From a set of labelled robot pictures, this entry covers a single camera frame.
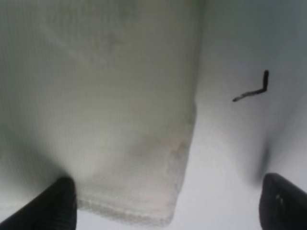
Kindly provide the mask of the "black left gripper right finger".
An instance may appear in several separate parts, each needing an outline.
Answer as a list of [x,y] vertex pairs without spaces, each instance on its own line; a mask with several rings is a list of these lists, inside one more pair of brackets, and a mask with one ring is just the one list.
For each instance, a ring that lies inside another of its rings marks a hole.
[[259,219],[263,230],[305,230],[307,193],[277,173],[262,182]]

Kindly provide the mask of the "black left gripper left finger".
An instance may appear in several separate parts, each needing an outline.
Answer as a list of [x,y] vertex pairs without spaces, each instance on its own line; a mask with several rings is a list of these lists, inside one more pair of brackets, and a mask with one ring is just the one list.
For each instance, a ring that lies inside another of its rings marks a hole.
[[74,230],[77,195],[69,177],[59,178],[35,199],[0,223],[1,230]]

